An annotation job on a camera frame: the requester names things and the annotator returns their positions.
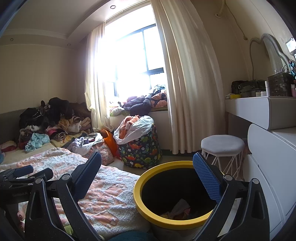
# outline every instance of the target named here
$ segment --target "gray headboard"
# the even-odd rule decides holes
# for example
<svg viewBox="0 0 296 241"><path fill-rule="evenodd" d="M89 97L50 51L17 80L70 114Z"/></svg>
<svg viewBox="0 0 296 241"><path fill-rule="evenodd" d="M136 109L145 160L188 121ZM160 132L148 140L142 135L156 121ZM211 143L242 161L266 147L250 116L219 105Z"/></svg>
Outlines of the gray headboard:
<svg viewBox="0 0 296 241"><path fill-rule="evenodd" d="M19 120L23 110L0 114L0 144L13 140L17 142L20 135Z"/></svg>

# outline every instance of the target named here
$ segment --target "dinosaur print bag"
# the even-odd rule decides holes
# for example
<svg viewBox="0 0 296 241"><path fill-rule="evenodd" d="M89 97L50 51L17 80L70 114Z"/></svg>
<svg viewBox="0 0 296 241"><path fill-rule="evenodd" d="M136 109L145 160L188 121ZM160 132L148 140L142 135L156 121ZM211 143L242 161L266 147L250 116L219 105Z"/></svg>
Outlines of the dinosaur print bag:
<svg viewBox="0 0 296 241"><path fill-rule="evenodd" d="M118 147L122 161L128 167L149 169L162 157L155 125L146 135Z"/></svg>

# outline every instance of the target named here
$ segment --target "bright sunlight through window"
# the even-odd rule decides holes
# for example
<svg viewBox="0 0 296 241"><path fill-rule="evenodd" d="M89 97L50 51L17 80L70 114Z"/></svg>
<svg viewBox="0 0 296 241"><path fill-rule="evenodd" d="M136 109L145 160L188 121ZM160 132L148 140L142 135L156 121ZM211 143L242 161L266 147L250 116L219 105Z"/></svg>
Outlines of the bright sunlight through window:
<svg viewBox="0 0 296 241"><path fill-rule="evenodd" d="M108 101L126 101L130 96L148 94L157 84L166 84L163 50L151 5L108 24L105 37L110 49Z"/></svg>

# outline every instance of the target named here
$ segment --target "white pipe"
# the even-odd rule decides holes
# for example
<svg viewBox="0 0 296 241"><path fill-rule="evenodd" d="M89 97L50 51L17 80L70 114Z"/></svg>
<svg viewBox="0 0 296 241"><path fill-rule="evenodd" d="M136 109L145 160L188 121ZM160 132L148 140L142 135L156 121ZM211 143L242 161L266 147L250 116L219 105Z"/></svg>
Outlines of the white pipe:
<svg viewBox="0 0 296 241"><path fill-rule="evenodd" d="M220 8L220 11L219 11L219 13L216 13L215 14L215 16L217 18L221 18L221 14L222 14L222 11L223 11L224 6L225 6L225 0L222 0L222 5L221 5L221 8Z"/></svg>

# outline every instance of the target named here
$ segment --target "sheer curtain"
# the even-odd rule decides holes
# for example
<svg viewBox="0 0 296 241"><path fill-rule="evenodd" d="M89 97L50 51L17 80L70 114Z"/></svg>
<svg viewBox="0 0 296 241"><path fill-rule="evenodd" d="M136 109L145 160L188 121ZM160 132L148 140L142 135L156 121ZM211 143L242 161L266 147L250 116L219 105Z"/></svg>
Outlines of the sheer curtain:
<svg viewBox="0 0 296 241"><path fill-rule="evenodd" d="M190 0L151 0L168 78L173 154L200 149L225 130L221 74L210 38Z"/></svg>
<svg viewBox="0 0 296 241"><path fill-rule="evenodd" d="M113 131L110 112L106 101L105 80L107 79L107 43L104 40L105 22L96 27L87 37L86 44L86 105L91 110L94 131Z"/></svg>

